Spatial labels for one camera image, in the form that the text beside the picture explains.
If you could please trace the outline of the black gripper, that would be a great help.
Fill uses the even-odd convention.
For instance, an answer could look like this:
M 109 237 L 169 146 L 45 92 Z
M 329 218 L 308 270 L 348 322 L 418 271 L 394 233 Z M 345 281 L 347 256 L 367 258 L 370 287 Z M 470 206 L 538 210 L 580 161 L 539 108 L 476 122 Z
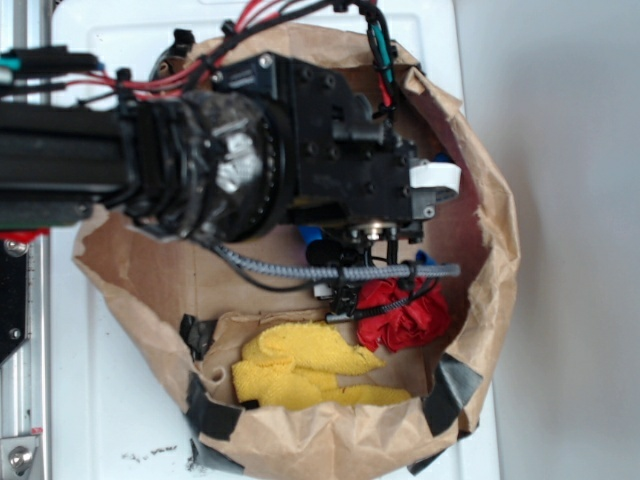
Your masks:
M 258 176 L 217 224 L 224 242 L 257 238 L 278 224 L 317 226 L 359 243 L 374 224 L 385 237 L 424 238 L 435 197 L 458 192 L 460 168 L 419 162 L 416 145 L 372 118 L 368 99 L 339 73 L 267 54 L 226 66 L 214 87 L 256 119 L 246 126 Z

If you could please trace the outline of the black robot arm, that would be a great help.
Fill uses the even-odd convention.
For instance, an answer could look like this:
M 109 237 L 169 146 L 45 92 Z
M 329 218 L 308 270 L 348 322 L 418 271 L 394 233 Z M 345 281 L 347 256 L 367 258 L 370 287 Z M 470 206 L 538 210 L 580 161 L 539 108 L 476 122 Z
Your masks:
M 1 106 L 1 235 L 22 243 L 96 205 L 159 238 L 242 242 L 279 224 L 418 240 L 461 170 L 419 156 L 338 72 L 271 52 L 209 90 L 109 111 Z

